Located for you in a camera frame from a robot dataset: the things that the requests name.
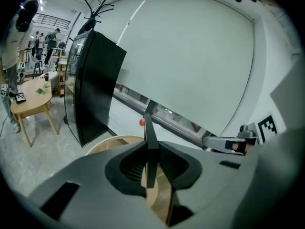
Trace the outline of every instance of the bottle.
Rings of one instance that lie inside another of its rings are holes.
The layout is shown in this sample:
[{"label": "bottle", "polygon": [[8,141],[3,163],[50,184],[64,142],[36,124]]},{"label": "bottle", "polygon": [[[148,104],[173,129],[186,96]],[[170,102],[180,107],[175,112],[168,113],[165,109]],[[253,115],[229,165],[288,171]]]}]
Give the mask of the bottle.
[{"label": "bottle", "polygon": [[49,80],[49,71],[46,72],[45,79],[46,79],[46,82]]}]

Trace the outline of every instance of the red ball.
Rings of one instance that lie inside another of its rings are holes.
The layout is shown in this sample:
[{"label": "red ball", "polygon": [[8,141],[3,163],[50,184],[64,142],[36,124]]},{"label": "red ball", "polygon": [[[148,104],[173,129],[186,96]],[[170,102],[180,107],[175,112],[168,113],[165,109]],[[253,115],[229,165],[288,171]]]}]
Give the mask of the red ball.
[{"label": "red ball", "polygon": [[145,120],[144,119],[141,119],[139,123],[140,123],[140,126],[145,126]]}]

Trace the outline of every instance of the shoe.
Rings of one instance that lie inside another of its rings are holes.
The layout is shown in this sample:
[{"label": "shoe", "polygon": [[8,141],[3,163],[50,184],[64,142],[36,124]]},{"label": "shoe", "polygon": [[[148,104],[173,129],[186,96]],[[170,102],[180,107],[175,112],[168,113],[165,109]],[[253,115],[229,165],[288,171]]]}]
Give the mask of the shoe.
[{"label": "shoe", "polygon": [[16,133],[18,133],[18,132],[20,131],[20,125],[19,125],[18,122],[16,122],[16,123],[13,125],[13,127],[14,127],[14,130],[15,130]]}]

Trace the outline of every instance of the gray floor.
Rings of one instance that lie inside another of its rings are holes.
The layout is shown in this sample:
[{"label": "gray floor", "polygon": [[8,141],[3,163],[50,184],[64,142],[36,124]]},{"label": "gray floor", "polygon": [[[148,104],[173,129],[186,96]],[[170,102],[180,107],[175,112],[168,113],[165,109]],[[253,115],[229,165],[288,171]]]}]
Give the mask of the gray floor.
[{"label": "gray floor", "polygon": [[[25,118],[24,125],[30,141],[29,148],[22,132],[15,133],[9,120],[5,121],[0,137],[0,167],[9,186],[28,196],[40,183],[84,156],[94,145],[111,137],[106,132],[84,148],[63,122],[65,115],[63,98],[53,97],[49,111],[59,135],[56,135],[44,113]],[[6,118],[0,103],[0,128]]]}]

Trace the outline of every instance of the table leg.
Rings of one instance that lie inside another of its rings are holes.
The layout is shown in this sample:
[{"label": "table leg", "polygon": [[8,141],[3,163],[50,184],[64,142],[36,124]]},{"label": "table leg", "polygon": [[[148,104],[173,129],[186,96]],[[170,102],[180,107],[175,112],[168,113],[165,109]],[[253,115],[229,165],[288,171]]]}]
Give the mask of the table leg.
[{"label": "table leg", "polygon": [[31,144],[31,142],[30,142],[30,140],[29,140],[29,138],[28,138],[28,135],[27,135],[27,133],[25,132],[25,128],[24,128],[24,125],[23,125],[23,120],[22,120],[22,117],[21,117],[20,114],[18,115],[18,119],[19,119],[19,122],[20,122],[20,126],[21,126],[21,129],[22,129],[23,135],[24,135],[24,137],[25,137],[25,140],[27,140],[28,145],[29,145],[30,147],[32,147],[32,144]]},{"label": "table leg", "polygon": [[53,122],[52,122],[52,120],[51,120],[51,117],[50,117],[50,115],[49,115],[47,104],[45,104],[45,105],[43,106],[43,109],[44,109],[44,112],[46,113],[46,116],[47,116],[47,118],[48,118],[48,120],[49,120],[49,123],[50,123],[50,125],[52,126],[54,132],[56,133],[56,135],[58,135],[58,132],[56,131],[55,126],[54,126],[54,124],[53,124]]}]

